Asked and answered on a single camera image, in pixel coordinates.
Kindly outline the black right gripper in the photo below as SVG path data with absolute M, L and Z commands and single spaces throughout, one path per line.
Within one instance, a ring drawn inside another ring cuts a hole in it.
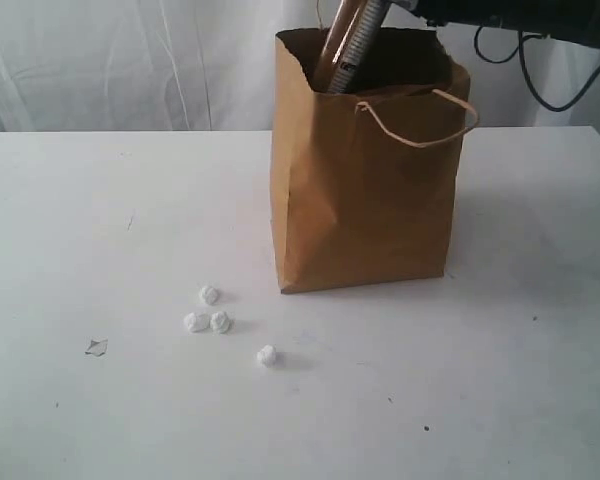
M 497 28 L 519 28 L 530 19 L 529 11 L 516 1 L 411 0 L 395 4 L 428 26 L 458 23 Z

